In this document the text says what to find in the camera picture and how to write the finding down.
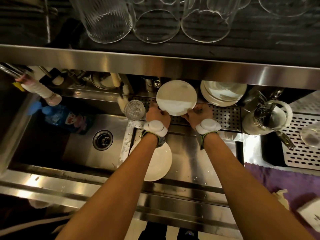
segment bottle label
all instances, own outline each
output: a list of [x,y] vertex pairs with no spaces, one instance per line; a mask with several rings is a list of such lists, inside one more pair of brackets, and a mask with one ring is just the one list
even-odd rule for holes
[[77,116],[74,113],[69,113],[66,117],[66,125],[72,125],[76,122]]

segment white bowl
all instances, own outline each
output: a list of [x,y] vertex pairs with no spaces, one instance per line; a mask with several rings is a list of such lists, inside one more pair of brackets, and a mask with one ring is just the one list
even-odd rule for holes
[[204,87],[216,99],[230,102],[240,100],[247,90],[247,84],[216,81],[204,81]]
[[[135,149],[138,143],[134,144],[130,153]],[[168,143],[154,150],[144,181],[157,181],[162,179],[170,170],[172,164],[172,152]]]
[[193,109],[197,103],[197,93],[186,81],[172,80],[163,84],[156,96],[157,104],[172,116],[181,116]]
[[236,102],[238,102],[240,99],[235,100],[235,101],[221,101],[215,97],[213,97],[212,95],[209,94],[209,92],[206,90],[205,85],[204,85],[204,81],[201,82],[200,85],[200,90],[201,93],[203,95],[203,97],[210,103],[219,107],[228,107],[231,105],[234,105]]

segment crystal glass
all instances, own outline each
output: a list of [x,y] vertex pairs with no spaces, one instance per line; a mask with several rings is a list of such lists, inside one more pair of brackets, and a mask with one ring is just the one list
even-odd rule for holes
[[130,0],[135,36],[157,44],[172,39],[180,29],[180,0]]
[[78,11],[88,36],[98,43],[121,40],[132,21],[125,0],[70,0]]
[[250,4],[251,0],[240,0],[239,10],[245,8]]
[[283,17],[294,17],[316,7],[319,0],[259,0],[259,3],[269,13]]
[[228,35],[240,0],[186,0],[181,28],[189,38],[212,43]]
[[300,136],[306,145],[320,148],[320,121],[303,127]]
[[126,104],[123,113],[130,120],[141,120],[146,114],[146,109],[141,101],[131,100]]

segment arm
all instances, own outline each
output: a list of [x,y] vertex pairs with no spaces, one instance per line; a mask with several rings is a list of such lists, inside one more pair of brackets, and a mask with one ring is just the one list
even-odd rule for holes
[[[213,119],[206,104],[198,104],[186,118],[195,128],[203,119]],[[244,239],[314,239],[298,220],[248,172],[216,133],[203,141]]]
[[[151,104],[147,121],[169,127],[170,116]],[[158,137],[147,133],[111,177],[71,218],[56,240],[124,239],[137,207],[142,183]]]

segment blue bottle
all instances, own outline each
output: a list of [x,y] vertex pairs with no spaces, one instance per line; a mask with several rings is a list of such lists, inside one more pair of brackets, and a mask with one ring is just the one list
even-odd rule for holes
[[58,104],[56,106],[42,107],[41,102],[34,102],[28,111],[28,115],[33,115],[38,110],[46,115],[45,121],[51,125],[65,128],[71,133],[84,135],[93,125],[93,117],[74,113],[66,106]]

